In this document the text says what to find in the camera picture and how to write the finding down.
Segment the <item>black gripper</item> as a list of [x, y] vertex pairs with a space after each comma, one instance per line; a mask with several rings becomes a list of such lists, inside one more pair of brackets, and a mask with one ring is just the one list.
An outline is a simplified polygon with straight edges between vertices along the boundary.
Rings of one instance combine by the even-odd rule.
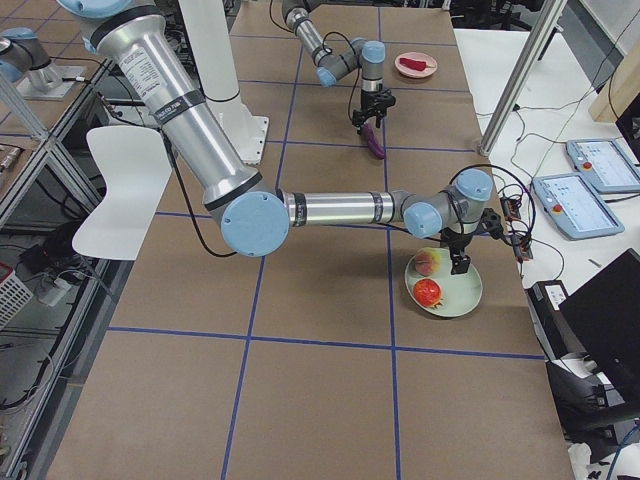
[[358, 135], [362, 134], [363, 125], [370, 119], [375, 119], [375, 125], [380, 127], [386, 119], [387, 110], [396, 104], [396, 98], [388, 88], [378, 91], [360, 92], [360, 108], [351, 114], [351, 124]]
[[471, 258], [464, 250], [478, 235], [489, 235], [494, 240], [503, 239], [502, 217], [492, 208], [485, 208], [477, 222], [464, 223], [463, 232], [449, 227], [440, 232], [440, 243], [450, 251], [451, 274], [463, 275], [469, 271]]

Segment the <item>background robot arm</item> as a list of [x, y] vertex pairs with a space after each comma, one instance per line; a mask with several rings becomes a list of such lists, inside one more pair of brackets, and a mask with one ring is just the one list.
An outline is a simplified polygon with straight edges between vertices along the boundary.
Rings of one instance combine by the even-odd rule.
[[26, 99], [60, 100], [86, 68], [57, 64], [29, 28], [1, 32], [1, 73]]

